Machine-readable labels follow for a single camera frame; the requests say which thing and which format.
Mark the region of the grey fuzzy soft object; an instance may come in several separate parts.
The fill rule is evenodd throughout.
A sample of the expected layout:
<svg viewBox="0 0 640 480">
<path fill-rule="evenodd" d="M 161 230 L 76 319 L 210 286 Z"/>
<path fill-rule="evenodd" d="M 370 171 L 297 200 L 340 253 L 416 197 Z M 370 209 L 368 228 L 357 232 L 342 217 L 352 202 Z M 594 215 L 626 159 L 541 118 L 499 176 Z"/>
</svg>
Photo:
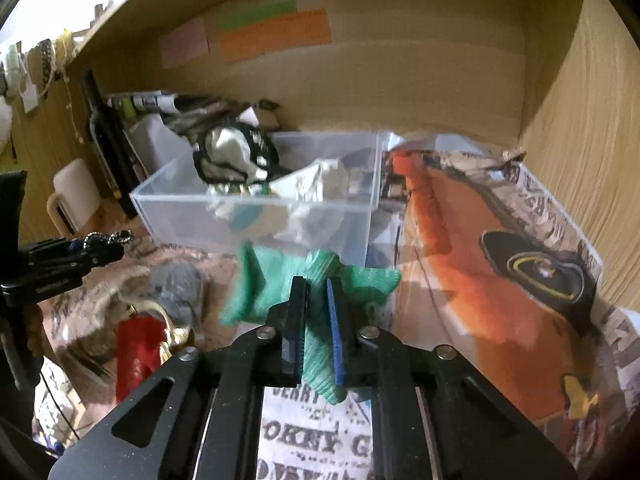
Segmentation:
<svg viewBox="0 0 640 480">
<path fill-rule="evenodd" d="M 163 262 L 151 269 L 148 296 L 163 308 L 172 322 L 199 328 L 207 282 L 205 273 L 191 263 Z"/>
</svg>

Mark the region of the red pouch with gold trim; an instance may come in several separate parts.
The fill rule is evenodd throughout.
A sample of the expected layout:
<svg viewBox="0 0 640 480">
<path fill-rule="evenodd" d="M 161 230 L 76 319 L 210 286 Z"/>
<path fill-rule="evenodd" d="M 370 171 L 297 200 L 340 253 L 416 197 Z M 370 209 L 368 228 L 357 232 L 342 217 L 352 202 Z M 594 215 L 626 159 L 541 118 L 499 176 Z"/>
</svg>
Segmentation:
<svg viewBox="0 0 640 480">
<path fill-rule="evenodd" d="M 175 322 L 152 299 L 126 304 L 117 325 L 115 396 L 122 402 L 192 339 L 193 328 Z"/>
</svg>

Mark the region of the green knitted cloth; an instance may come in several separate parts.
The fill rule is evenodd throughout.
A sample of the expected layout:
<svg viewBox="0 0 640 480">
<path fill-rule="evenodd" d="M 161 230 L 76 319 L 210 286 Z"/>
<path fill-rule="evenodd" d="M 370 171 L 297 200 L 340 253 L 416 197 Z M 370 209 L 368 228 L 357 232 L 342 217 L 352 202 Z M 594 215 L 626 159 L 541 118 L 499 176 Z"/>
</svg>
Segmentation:
<svg viewBox="0 0 640 480">
<path fill-rule="evenodd" d="M 400 271 L 348 266 L 330 250 L 292 256 L 251 242 L 240 245 L 236 262 L 238 268 L 219 322 L 224 325 L 265 323 L 269 309 L 290 298 L 293 278 L 303 278 L 309 288 L 303 382 L 329 404 L 342 403 L 347 391 L 334 379 L 326 281 L 340 280 L 346 300 L 363 310 L 369 322 L 378 322 L 388 297 L 401 282 Z"/>
</svg>

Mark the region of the white mug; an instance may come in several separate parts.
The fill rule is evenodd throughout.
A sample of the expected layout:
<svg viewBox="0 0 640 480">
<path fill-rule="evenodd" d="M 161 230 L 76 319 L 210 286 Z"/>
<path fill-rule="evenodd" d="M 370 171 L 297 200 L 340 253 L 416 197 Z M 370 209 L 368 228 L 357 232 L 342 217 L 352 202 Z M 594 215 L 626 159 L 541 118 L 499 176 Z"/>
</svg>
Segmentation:
<svg viewBox="0 0 640 480">
<path fill-rule="evenodd" d="M 53 177 L 47 214 L 62 237 L 75 235 L 101 206 L 101 196 L 85 161 L 76 158 Z"/>
</svg>

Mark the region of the dark wine bottle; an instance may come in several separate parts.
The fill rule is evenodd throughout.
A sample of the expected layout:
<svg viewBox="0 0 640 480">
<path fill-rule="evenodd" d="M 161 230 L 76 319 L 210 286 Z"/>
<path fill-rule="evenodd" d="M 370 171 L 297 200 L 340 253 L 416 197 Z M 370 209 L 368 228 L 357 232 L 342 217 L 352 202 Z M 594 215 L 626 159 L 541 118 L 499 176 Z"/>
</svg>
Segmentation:
<svg viewBox="0 0 640 480">
<path fill-rule="evenodd" d="M 105 169 L 108 184 L 129 219 L 138 215 L 130 193 L 140 183 L 131 146 L 117 110 L 104 101 L 92 70 L 81 75 L 82 91 L 89 105 L 88 128 L 90 138 L 98 150 L 99 161 Z"/>
</svg>

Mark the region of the stack of papers and magazines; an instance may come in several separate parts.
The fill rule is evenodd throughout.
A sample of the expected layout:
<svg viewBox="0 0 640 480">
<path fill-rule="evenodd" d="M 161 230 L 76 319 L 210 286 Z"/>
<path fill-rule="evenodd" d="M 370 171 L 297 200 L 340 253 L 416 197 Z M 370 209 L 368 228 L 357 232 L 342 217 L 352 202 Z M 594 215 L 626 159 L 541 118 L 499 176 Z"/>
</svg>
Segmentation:
<svg viewBox="0 0 640 480">
<path fill-rule="evenodd" d="M 190 96 L 180 96 L 180 94 L 167 93 L 162 90 L 115 93 L 106 98 L 107 104 L 125 117 L 139 114 L 178 114 L 191 101 Z"/>
</svg>

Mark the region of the orange car print poster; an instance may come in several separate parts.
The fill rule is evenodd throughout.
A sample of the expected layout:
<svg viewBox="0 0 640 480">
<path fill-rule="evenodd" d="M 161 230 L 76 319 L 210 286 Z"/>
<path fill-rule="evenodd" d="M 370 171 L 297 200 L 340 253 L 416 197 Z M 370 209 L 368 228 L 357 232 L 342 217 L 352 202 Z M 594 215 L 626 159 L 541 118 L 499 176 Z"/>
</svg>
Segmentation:
<svg viewBox="0 0 640 480">
<path fill-rule="evenodd" d="M 367 263 L 401 273 L 390 330 L 456 348 L 580 478 L 637 478 L 639 315 L 600 296 L 582 230 L 518 154 L 457 134 L 381 144 Z"/>
</svg>

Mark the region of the black rimmed silver object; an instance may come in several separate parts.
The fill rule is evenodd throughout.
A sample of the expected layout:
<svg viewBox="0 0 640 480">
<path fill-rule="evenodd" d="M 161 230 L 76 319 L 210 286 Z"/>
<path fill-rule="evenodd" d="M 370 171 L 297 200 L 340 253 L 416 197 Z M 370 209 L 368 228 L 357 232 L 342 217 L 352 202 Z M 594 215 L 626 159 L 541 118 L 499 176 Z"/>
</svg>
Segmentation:
<svg viewBox="0 0 640 480">
<path fill-rule="evenodd" d="M 262 183 L 288 174 L 270 137 L 246 122 L 223 122 L 200 131 L 193 162 L 209 185 Z"/>
</svg>

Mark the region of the white crumpled cloth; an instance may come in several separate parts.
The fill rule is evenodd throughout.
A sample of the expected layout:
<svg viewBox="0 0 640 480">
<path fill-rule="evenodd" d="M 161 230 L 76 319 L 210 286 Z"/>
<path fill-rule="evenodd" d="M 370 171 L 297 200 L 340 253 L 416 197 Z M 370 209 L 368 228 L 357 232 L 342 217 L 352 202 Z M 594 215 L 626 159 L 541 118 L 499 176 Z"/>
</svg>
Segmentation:
<svg viewBox="0 0 640 480">
<path fill-rule="evenodd" d="M 346 200 L 349 175 L 338 158 L 317 158 L 303 169 L 273 180 L 270 192 L 286 200 L 282 226 L 273 237 L 282 243 L 317 249 L 336 233 L 345 213 L 329 202 Z"/>
</svg>

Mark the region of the pink paper note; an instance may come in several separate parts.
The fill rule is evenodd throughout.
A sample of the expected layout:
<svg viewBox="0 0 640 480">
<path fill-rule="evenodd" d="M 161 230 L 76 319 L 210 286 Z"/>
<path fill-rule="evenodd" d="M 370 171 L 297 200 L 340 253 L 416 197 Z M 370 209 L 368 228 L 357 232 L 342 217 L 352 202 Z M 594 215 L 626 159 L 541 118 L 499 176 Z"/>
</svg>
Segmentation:
<svg viewBox="0 0 640 480">
<path fill-rule="evenodd" d="M 202 18 L 194 18 L 158 38 L 163 68 L 179 67 L 209 52 L 206 27 Z"/>
</svg>

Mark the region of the clear plastic storage box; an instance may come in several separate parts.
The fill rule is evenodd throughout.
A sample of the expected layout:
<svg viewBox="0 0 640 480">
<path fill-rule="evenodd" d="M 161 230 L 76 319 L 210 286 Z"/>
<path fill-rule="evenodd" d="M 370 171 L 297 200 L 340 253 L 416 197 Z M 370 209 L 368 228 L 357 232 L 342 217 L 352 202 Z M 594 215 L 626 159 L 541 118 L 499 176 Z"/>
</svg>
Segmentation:
<svg viewBox="0 0 640 480">
<path fill-rule="evenodd" d="M 155 243 L 233 254 L 249 240 L 298 256 L 330 250 L 362 266 L 380 194 L 380 136 L 278 132 L 272 140 L 289 171 L 273 182 L 214 188 L 186 153 L 140 184 L 131 200 Z"/>
</svg>

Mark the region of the green paper note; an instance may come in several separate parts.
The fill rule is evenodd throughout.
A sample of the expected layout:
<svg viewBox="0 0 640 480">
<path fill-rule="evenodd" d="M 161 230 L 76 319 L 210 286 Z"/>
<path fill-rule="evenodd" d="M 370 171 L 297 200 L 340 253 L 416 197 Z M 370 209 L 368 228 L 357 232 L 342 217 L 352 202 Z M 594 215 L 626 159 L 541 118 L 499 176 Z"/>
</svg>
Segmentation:
<svg viewBox="0 0 640 480">
<path fill-rule="evenodd" d="M 296 0 L 270 1 L 256 4 L 256 6 L 244 6 L 244 8 L 221 14 L 218 18 L 218 30 L 220 32 L 233 32 L 251 24 L 296 12 Z"/>
</svg>

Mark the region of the orange paper note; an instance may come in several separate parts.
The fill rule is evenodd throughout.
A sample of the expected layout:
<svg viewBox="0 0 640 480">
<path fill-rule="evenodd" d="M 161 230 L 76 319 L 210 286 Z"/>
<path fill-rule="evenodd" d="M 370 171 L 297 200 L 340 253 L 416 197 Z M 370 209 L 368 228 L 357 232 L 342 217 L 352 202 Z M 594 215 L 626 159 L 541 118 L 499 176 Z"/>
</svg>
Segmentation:
<svg viewBox="0 0 640 480">
<path fill-rule="evenodd" d="M 331 27 L 326 9 L 282 14 L 249 24 L 217 37 L 224 62 L 235 63 L 296 48 L 330 44 Z"/>
</svg>

